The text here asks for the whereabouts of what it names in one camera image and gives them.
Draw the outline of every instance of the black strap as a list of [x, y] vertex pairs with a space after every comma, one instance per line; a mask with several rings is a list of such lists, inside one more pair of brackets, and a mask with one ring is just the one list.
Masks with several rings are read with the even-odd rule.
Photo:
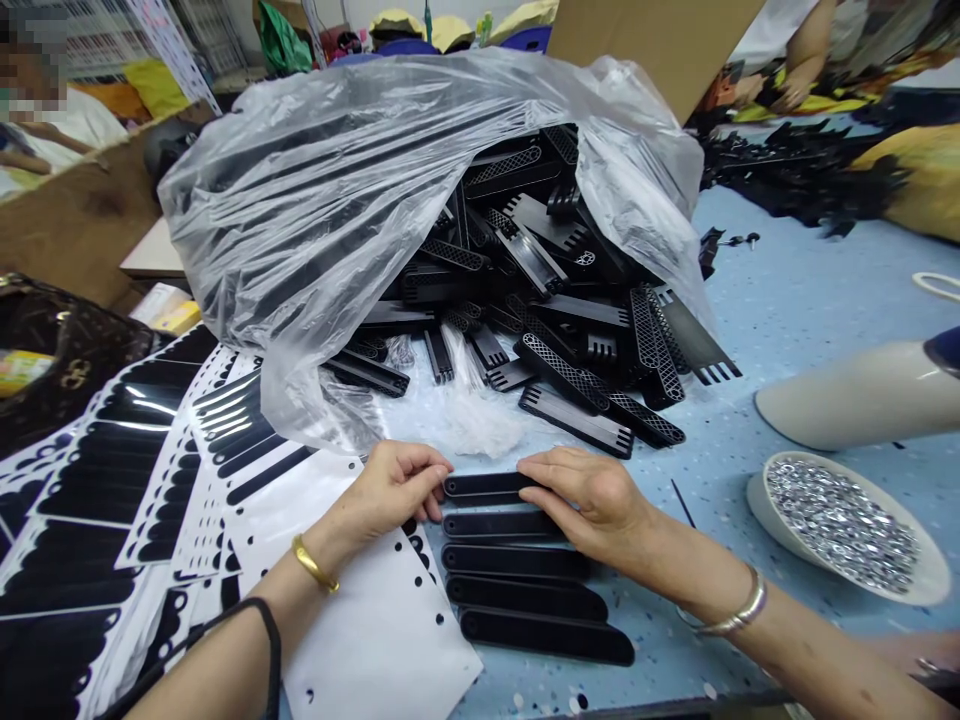
[[273, 614], [270, 612], [270, 608], [267, 607], [267, 603], [262, 598], [257, 597], [242, 600], [229, 610], [222, 612], [210, 622], [187, 635], [182, 642], [170, 651], [166, 660], [161, 660], [150, 668], [150, 670], [140, 678], [137, 684], [130, 688], [117, 702], [111, 705], [98, 720], [121, 720], [125, 717], [127, 713], [133, 709], [133, 706], [140, 702], [143, 696], [147, 694], [150, 688], [163, 677], [164, 666], [170, 658], [175, 657], [177, 653], [185, 647], [196, 643], [206, 635], [209, 630], [215, 628], [224, 620], [233, 617], [248, 607], [255, 607], [260, 611], [263, 624], [267, 628], [267, 637], [270, 640], [270, 684], [267, 689], [267, 713], [264, 717], [267, 720], [277, 720], [280, 715], [280, 630], [277, 628], [277, 623], [273, 619]]

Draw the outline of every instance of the brown handbag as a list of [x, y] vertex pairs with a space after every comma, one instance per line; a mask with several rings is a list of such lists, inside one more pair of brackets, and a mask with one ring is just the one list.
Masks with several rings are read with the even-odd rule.
[[89, 300], [16, 273], [0, 276], [0, 348], [54, 358], [43, 375], [0, 400], [0, 458], [76, 420], [107, 380], [161, 342], [143, 323]]

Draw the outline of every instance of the white bowl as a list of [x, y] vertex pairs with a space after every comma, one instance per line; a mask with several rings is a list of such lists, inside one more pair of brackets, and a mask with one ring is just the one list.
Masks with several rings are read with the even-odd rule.
[[[857, 483], [867, 497], [882, 507], [893, 518], [913, 530], [914, 537], [917, 540], [919, 554], [917, 564], [913, 568], [913, 583], [909, 586], [907, 592], [899, 595], [881, 588], [870, 587], [861, 582], [850, 578], [841, 573], [832, 563], [824, 560], [807, 547], [806, 542], [789, 525], [783, 515], [774, 505], [770, 497], [770, 489], [767, 487], [767, 473], [773, 463], [781, 460], [803, 460], [808, 463], [819, 465], [835, 474], [846, 475], [850, 480]], [[869, 590], [874, 595], [879, 595], [887, 600], [906, 603], [907, 605], [937, 605], [947, 599], [950, 594], [951, 575], [950, 567], [947, 565], [943, 553], [933, 541], [933, 538], [927, 534], [923, 526], [917, 522], [917, 519], [900, 505], [896, 500], [887, 495], [872, 482], [862, 475], [859, 475], [850, 468], [846, 468], [839, 463], [828, 460], [827, 458], [814, 455], [812, 453], [790, 451], [777, 453], [771, 457], [763, 466], [763, 470], [752, 478], [747, 484], [747, 503], [756, 516], [764, 530], [773, 535], [774, 539], [783, 545], [794, 555], [817, 565], [818, 567], [832, 570], [852, 582], [854, 585]]]

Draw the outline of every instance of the blue speckled table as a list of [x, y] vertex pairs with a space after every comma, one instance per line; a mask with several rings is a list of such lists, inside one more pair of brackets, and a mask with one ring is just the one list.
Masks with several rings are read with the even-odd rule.
[[[721, 247], [708, 294], [719, 339], [744, 377], [720, 386], [688, 386], [689, 399], [664, 415], [687, 433], [676, 448], [637, 444], [627, 462], [641, 490], [678, 519], [676, 482], [696, 526], [729, 546], [795, 597], [845, 630], [863, 636], [960, 629], [957, 592], [934, 608], [914, 608], [861, 591], [777, 545], [746, 504], [747, 479], [772, 454], [797, 446], [759, 417], [759, 388], [807, 368], [899, 339], [924, 339], [960, 324], [958, 306], [916, 288], [914, 272], [960, 277], [960, 248], [919, 237], [883, 221], [861, 222], [842, 240], [790, 218], [774, 219], [726, 188], [704, 192], [694, 216], [728, 237], [759, 232], [755, 251]], [[569, 438], [569, 444], [577, 444]], [[836, 453], [836, 459], [879, 483], [926, 526], [960, 570], [960, 437], [943, 436]], [[461, 472], [511, 469], [544, 449], [527, 440], [499, 461], [456, 458]], [[435, 550], [443, 544], [430, 531]], [[606, 572], [591, 587], [610, 607], [610, 623], [633, 639], [633, 667], [597, 666], [478, 646], [485, 670], [454, 711], [455, 718], [540, 717], [627, 710], [630, 717], [702, 707], [718, 696], [748, 700], [772, 684], [726, 643], [701, 642], [673, 606]]]

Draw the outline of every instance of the bracelet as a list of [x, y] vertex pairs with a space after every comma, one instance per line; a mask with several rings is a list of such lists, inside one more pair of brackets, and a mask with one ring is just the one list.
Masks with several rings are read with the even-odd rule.
[[729, 635], [737, 630], [742, 630], [756, 620], [767, 604], [767, 581], [763, 579], [763, 575], [753, 565], [747, 567], [750, 568], [750, 575], [753, 577], [753, 589], [750, 591], [750, 598], [746, 604], [736, 614], [713, 625], [696, 625], [688, 619], [686, 612], [677, 607], [677, 614], [680, 619], [693, 628], [697, 635], [709, 635], [711, 637]]
[[293, 549], [293, 556], [300, 561], [300, 564], [313, 576], [314, 580], [327, 589], [327, 592], [333, 595], [340, 589], [340, 583], [324, 575], [323, 570], [321, 570], [313, 558], [310, 557], [310, 553], [307, 552], [307, 548], [303, 545], [303, 535], [300, 533], [294, 535], [290, 547]]

